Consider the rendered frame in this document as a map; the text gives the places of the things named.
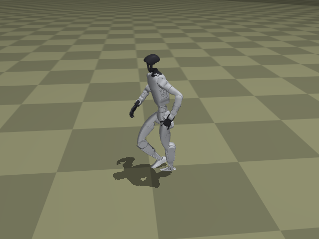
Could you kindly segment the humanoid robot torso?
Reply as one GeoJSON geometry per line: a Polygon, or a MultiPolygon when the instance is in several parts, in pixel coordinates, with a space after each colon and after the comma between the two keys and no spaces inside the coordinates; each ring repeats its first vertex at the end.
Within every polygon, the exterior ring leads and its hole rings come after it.
{"type": "Polygon", "coordinates": [[[157,118],[158,118],[158,121],[160,122],[163,120],[163,117],[166,117],[170,114],[170,111],[167,109],[167,106],[166,106],[166,104],[169,103],[169,92],[160,88],[157,84],[157,80],[159,78],[166,79],[164,74],[158,76],[158,74],[156,73],[154,74],[154,75],[157,75],[155,77],[152,77],[151,74],[152,72],[148,75],[148,84],[149,84],[149,88],[151,90],[154,102],[158,106],[157,118]]]}

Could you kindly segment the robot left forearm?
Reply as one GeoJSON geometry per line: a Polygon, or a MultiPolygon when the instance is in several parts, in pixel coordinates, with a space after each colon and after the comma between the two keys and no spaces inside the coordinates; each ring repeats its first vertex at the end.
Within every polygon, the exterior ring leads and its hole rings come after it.
{"type": "Polygon", "coordinates": [[[182,97],[180,95],[177,95],[175,97],[175,102],[173,103],[173,107],[172,107],[172,110],[170,112],[168,119],[173,120],[173,118],[176,116],[177,111],[181,107],[181,101],[182,101],[182,97]]]}

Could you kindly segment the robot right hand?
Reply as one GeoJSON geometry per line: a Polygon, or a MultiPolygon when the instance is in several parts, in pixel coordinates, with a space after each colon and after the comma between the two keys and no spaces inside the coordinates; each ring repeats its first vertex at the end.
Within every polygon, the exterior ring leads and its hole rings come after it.
{"type": "Polygon", "coordinates": [[[138,105],[139,103],[140,103],[140,101],[137,100],[137,101],[135,102],[135,105],[132,107],[132,109],[131,109],[131,111],[130,111],[130,113],[129,113],[129,115],[130,115],[131,118],[134,117],[134,111],[136,110],[136,108],[140,106],[140,105],[138,105]]]}

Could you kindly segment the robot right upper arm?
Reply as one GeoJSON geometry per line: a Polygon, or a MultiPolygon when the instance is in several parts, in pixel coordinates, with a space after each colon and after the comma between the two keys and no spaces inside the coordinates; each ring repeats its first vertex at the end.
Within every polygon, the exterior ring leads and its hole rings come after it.
{"type": "MultiPolygon", "coordinates": [[[[149,75],[150,73],[147,73],[147,79],[148,79],[148,75],[149,75]]],[[[149,84],[146,86],[146,90],[147,91],[149,91],[149,92],[151,92],[151,90],[150,90],[150,88],[149,88],[149,84]]]]}

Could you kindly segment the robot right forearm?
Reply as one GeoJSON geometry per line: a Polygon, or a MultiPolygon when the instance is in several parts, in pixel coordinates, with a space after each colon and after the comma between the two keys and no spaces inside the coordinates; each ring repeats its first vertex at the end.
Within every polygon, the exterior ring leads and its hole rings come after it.
{"type": "MultiPolygon", "coordinates": [[[[143,90],[143,93],[140,95],[140,97],[137,99],[140,101],[140,103],[138,105],[141,105],[142,102],[145,100],[145,98],[147,97],[147,95],[149,95],[149,92],[146,90],[146,88],[143,90]]],[[[136,100],[136,101],[137,101],[136,100]]]]}

